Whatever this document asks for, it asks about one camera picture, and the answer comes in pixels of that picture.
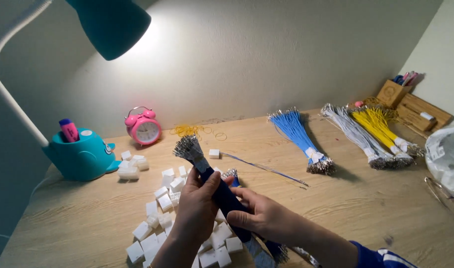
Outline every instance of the wooden desk surface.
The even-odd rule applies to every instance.
[[[209,160],[222,170],[236,167],[244,186],[346,239],[372,249],[389,247],[419,267],[454,267],[454,216],[424,182],[430,175],[424,160],[401,171],[371,169],[361,149],[317,113],[309,111],[307,131],[320,151],[335,161],[334,177],[306,173],[306,157],[265,117],[210,125],[224,131],[227,140],[202,133],[200,143],[204,152],[218,148],[306,181],[311,187],[302,190],[228,157]],[[424,143],[408,129],[399,129],[410,141]],[[161,171],[188,167],[172,155],[178,139],[164,131],[160,143],[139,150],[127,136],[105,139],[116,143],[118,158],[125,150],[145,155],[150,170],[133,183],[119,183],[114,173],[88,183],[59,182],[39,189],[0,257],[0,268],[127,267],[125,248],[133,242],[131,232],[146,219],[145,203],[155,199]],[[282,267],[309,267],[293,252],[290,258]],[[232,267],[254,267],[246,252],[232,261]]]

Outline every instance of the blue sleeve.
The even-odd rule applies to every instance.
[[[350,242],[357,247],[357,268],[417,268],[385,248],[373,251],[358,242]]]

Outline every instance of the white lamp arm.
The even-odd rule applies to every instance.
[[[0,39],[0,52],[5,44],[14,36],[18,31],[35,19],[42,13],[50,4],[52,0],[37,0],[29,8],[27,8],[18,18],[11,24],[6,34]],[[17,117],[22,121],[22,124],[32,133],[33,137],[38,141],[42,147],[48,146],[48,140],[43,136],[40,130],[33,124],[32,120],[28,118],[27,114],[17,104],[16,100],[10,95],[9,91],[0,82],[0,95],[5,103],[14,111]]]

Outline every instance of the white plastic bag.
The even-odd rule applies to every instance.
[[[435,180],[454,196],[454,127],[439,129],[427,139],[426,163]]]

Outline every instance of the white wall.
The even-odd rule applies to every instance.
[[[454,115],[454,0],[444,0],[401,73],[410,70],[426,74],[413,94]]]
[[[30,2],[0,1],[0,32]],[[47,137],[65,117],[103,137],[125,135],[123,117],[138,105],[170,128],[362,99],[400,70],[441,0],[138,2],[152,25],[112,62],[95,52],[62,0],[4,48],[0,78]],[[11,122],[0,127],[3,234],[48,166],[14,118],[0,102],[0,125]]]

